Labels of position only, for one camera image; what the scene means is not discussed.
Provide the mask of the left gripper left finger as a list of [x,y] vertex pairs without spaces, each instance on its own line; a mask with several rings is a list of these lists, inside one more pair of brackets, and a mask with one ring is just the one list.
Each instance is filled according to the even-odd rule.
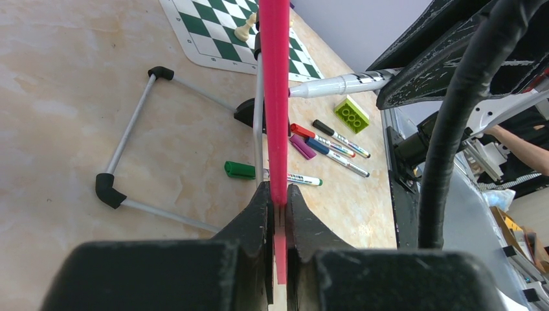
[[220,310],[267,310],[273,302],[273,203],[263,181],[247,206],[212,240],[225,247],[217,284]]

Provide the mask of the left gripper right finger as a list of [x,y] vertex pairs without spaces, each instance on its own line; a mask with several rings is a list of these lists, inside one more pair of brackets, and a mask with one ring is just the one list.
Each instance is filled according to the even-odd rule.
[[322,249],[353,249],[349,243],[335,234],[307,206],[298,187],[287,188],[286,205],[287,244],[287,309],[298,310],[298,290],[305,288],[306,281],[300,281],[300,272]]

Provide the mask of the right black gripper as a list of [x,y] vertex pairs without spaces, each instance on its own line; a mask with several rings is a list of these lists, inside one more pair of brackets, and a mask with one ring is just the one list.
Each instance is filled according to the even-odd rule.
[[528,89],[548,68],[548,1],[431,1],[367,68],[403,68],[380,90],[377,108],[442,100],[484,14],[489,95]]

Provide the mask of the magenta marker cap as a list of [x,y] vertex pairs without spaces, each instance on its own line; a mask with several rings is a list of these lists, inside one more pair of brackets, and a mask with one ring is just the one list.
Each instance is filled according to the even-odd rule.
[[308,146],[304,139],[299,135],[292,135],[289,138],[289,142],[293,148],[301,154],[301,156],[307,160],[313,159],[317,154],[310,146]]

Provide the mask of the magenta whiteboard marker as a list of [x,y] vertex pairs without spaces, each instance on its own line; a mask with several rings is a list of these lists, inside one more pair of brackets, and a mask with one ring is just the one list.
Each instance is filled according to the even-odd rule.
[[387,85],[401,70],[380,69],[303,82],[289,88],[289,97],[316,98],[375,91]]

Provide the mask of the pink framed whiteboard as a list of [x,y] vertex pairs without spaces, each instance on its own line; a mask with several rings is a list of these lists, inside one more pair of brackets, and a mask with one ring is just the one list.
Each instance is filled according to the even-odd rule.
[[[258,53],[258,86],[254,105],[254,158],[257,176],[263,176],[262,125],[267,126],[271,199],[274,203],[274,255],[276,274],[280,284],[287,284],[287,244],[285,215],[287,205],[287,123],[289,98],[289,1],[263,1],[259,5],[262,50]],[[149,80],[126,130],[113,154],[106,172],[96,176],[97,198],[113,209],[121,205],[134,207],[213,232],[210,225],[178,216],[138,202],[130,201],[114,189],[113,173],[118,165],[129,135],[143,107],[146,97],[158,78],[174,79],[174,72],[163,66],[148,71]]]

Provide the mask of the person forearm in background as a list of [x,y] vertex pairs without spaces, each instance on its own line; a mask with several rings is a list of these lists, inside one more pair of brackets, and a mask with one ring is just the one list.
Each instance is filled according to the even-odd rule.
[[525,165],[548,176],[548,150],[531,144],[498,125],[485,130],[484,133],[498,139]]

